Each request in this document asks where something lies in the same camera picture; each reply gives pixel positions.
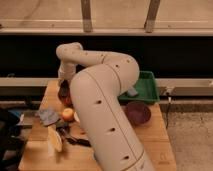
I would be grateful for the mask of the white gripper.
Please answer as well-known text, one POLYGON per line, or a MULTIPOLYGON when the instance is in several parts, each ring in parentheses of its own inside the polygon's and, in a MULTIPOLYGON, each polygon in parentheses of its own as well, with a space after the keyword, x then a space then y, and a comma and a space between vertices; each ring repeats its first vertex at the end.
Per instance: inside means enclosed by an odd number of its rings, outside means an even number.
POLYGON ((60 87, 63 80, 70 81, 76 74, 76 64, 61 62, 58 69, 58 86, 60 87))

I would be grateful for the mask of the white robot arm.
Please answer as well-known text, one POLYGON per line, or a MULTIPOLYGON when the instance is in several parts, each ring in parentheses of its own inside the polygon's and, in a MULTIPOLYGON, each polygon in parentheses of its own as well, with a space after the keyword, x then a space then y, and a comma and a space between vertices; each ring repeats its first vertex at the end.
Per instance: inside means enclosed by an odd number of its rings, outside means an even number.
POLYGON ((139 78, 130 55, 85 50, 79 43, 56 48, 59 77, 70 81, 70 94, 80 124, 103 171, 155 171, 128 121, 118 97, 139 78))

